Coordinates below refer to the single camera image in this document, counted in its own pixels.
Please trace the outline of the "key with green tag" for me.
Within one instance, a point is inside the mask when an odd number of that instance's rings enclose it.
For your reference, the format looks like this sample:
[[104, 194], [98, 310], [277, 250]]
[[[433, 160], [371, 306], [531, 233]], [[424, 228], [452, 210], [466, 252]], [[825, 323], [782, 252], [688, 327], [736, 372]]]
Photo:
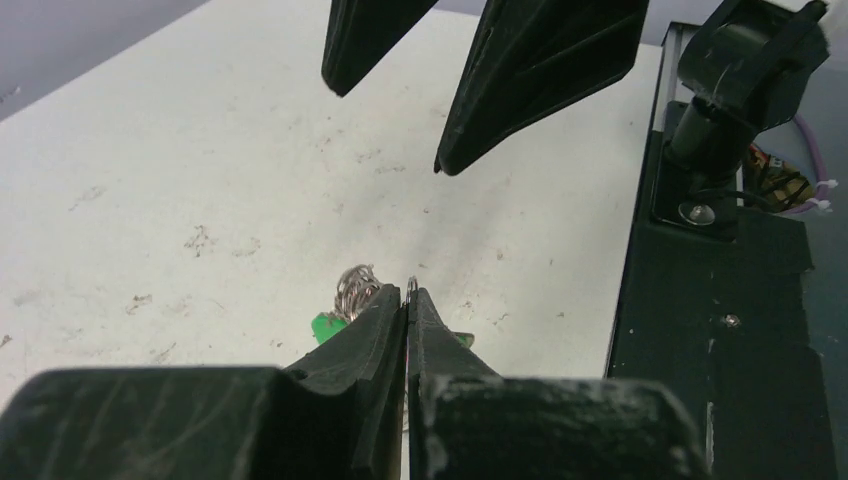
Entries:
[[[312, 320], [311, 329], [317, 344], [321, 345], [346, 328], [348, 324], [345, 318], [331, 313], [320, 313]], [[453, 335], [467, 348], [471, 348], [474, 344], [475, 336], [472, 333], [453, 332]]]

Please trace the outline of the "metal disc with keyrings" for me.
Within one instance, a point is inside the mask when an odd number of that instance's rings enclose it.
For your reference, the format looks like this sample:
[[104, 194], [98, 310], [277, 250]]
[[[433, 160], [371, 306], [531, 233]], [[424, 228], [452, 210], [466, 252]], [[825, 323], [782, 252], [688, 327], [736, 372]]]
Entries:
[[336, 283], [331, 318], [352, 323], [382, 289], [373, 264], [357, 264], [346, 269]]

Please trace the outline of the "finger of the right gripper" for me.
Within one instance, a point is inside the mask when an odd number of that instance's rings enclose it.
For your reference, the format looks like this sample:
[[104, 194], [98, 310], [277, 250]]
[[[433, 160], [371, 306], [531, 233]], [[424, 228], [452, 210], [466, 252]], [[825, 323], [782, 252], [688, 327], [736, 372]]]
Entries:
[[621, 80], [647, 10], [639, 0], [487, 2], [435, 172], [458, 175], [510, 135]]
[[435, 0], [332, 0], [321, 75], [346, 96], [433, 8]]

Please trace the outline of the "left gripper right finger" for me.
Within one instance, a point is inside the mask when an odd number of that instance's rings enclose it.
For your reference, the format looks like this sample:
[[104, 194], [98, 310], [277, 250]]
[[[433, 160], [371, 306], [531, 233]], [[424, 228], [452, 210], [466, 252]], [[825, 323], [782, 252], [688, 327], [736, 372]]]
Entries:
[[706, 479], [698, 433], [655, 382], [509, 378], [408, 295], [414, 479]]

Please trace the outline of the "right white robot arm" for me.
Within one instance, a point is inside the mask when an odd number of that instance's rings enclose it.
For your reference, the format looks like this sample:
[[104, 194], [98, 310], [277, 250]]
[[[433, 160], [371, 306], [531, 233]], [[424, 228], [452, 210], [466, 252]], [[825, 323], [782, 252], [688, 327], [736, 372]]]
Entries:
[[[321, 74], [347, 95], [430, 10], [428, 1], [335, 1]], [[644, 1], [490, 1], [480, 17], [434, 168], [457, 175], [503, 140], [621, 80], [634, 66]], [[678, 76], [702, 117], [745, 141], [788, 121], [847, 26], [843, 1], [796, 11], [725, 1], [689, 41]]]

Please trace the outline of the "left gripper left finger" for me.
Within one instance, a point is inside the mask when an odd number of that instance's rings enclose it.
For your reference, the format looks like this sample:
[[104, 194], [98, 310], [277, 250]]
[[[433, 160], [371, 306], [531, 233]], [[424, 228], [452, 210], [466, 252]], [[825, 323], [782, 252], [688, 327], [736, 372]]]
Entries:
[[5, 479], [396, 479], [406, 311], [393, 285], [285, 368], [52, 370], [1, 416]]

